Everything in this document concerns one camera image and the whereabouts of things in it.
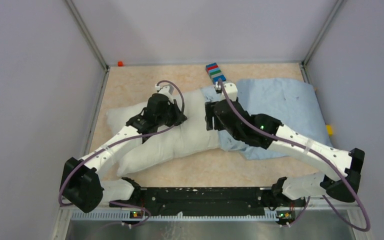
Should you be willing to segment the white pillow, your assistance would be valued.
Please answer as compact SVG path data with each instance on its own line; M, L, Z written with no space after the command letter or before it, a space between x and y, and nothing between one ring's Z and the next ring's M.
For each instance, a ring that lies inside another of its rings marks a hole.
M200 89L183 93L187 120L171 130L150 137L125 155L116 156L110 168L117 177L136 173L173 159L187 157L221 146L218 132L207 130L205 103Z

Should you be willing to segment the light blue pillowcase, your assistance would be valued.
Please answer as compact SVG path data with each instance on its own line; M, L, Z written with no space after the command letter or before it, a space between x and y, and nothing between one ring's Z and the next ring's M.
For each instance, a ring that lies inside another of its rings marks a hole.
M241 79L235 83L238 102L250 115L267 114L304 136L326 146L332 143L312 85L291 78ZM205 102L220 99L213 86L201 88ZM235 140L226 130L218 131L219 147L238 152L247 160L286 157L276 151L253 147Z

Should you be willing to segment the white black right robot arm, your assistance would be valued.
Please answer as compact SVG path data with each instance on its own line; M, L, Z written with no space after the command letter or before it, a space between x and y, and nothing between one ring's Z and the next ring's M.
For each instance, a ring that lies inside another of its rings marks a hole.
M318 170L301 177L281 177L271 187L274 202L287 206L302 197L327 195L353 203L360 187L365 152L339 150L288 127L267 114L249 114L237 102L207 102L208 130L226 131L234 140L250 147L282 153Z

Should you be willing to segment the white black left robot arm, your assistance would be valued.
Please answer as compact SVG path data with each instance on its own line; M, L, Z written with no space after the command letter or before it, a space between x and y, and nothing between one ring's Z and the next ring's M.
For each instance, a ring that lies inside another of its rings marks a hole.
M74 205L89 213L101 204L123 201L134 207L140 202L140 193L133 184L123 180L103 181L110 168L131 150L149 138L179 126L187 120L185 105L168 93L154 93L147 105L132 116L110 140L80 159L71 157L63 167L58 202L60 206Z

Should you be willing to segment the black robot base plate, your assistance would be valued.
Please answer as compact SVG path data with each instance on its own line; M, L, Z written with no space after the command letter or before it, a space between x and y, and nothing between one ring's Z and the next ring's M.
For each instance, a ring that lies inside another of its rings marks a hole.
M137 188L127 204L145 208L153 217L259 217L279 208L304 207L305 199L290 200L269 187L147 187Z

